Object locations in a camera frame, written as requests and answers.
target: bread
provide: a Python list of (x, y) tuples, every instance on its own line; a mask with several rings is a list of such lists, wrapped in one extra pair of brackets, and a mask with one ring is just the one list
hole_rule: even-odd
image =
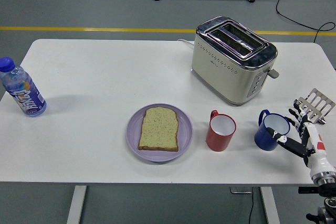
[(177, 152), (179, 121), (176, 112), (163, 107), (146, 110), (138, 144), (139, 150)]

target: red mug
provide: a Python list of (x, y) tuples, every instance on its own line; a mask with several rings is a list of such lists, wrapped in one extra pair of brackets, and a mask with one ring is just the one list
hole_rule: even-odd
[(226, 114), (213, 110), (210, 116), (209, 129), (205, 142), (210, 149), (221, 152), (227, 148), (237, 129), (235, 120)]

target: bread crust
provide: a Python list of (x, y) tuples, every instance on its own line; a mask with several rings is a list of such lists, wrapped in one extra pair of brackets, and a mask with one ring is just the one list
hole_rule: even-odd
[(145, 122), (145, 118), (147, 116), (147, 112), (148, 110), (150, 109), (153, 109), (153, 108), (149, 108), (145, 111), (145, 114), (144, 114), (144, 117), (143, 117), (143, 121), (142, 121), (142, 125), (141, 125), (141, 135), (140, 135), (140, 139), (139, 139), (139, 143), (138, 143), (138, 149), (139, 150), (147, 150), (147, 151), (166, 151), (166, 152), (177, 152), (179, 151), (178, 149), (178, 142), (177, 142), (177, 133), (178, 133), (178, 130), (179, 130), (179, 121), (177, 119), (177, 114), (175, 111), (169, 109), (169, 108), (165, 108), (165, 107), (154, 107), (154, 108), (163, 108), (163, 109), (167, 109), (169, 111), (172, 111), (174, 112), (174, 115), (175, 115), (175, 120), (177, 122), (177, 129), (176, 129), (176, 132), (175, 132), (175, 147), (159, 147), (159, 146), (148, 146), (148, 145), (145, 145), (145, 144), (141, 144), (142, 142), (142, 139), (143, 139), (143, 130), (144, 130), (144, 122)]

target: purple plate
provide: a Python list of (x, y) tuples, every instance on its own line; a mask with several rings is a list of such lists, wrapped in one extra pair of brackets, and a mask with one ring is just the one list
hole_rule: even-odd
[[(178, 152), (138, 150), (142, 120), (145, 115), (145, 111), (153, 107), (164, 107), (176, 112), (179, 122), (177, 132), (177, 144), (179, 146)], [(153, 162), (166, 162), (177, 158), (188, 149), (193, 137), (193, 126), (189, 117), (179, 108), (169, 104), (156, 103), (145, 106), (132, 115), (127, 125), (126, 137), (129, 146), (138, 156)]]

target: water bottle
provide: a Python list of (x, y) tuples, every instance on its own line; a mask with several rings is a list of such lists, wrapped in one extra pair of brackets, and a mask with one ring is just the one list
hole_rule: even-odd
[(0, 59), (0, 79), (5, 90), (27, 116), (41, 115), (47, 107), (29, 74), (10, 57)]

